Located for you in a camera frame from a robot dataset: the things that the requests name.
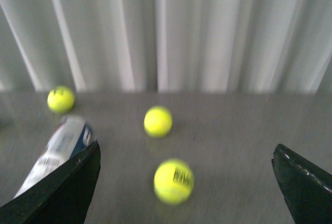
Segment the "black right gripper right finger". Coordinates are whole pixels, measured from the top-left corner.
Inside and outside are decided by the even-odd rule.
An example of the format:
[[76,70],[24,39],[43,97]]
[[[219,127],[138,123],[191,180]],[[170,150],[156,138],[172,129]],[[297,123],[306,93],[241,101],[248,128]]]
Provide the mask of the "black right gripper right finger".
[[271,163],[294,223],[331,223],[331,174],[283,144]]

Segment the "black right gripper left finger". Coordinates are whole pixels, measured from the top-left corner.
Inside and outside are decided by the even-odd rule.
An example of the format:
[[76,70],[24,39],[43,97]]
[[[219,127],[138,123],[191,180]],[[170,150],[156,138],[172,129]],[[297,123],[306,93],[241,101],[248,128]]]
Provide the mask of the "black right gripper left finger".
[[101,169],[97,141],[1,207],[1,223],[84,223]]

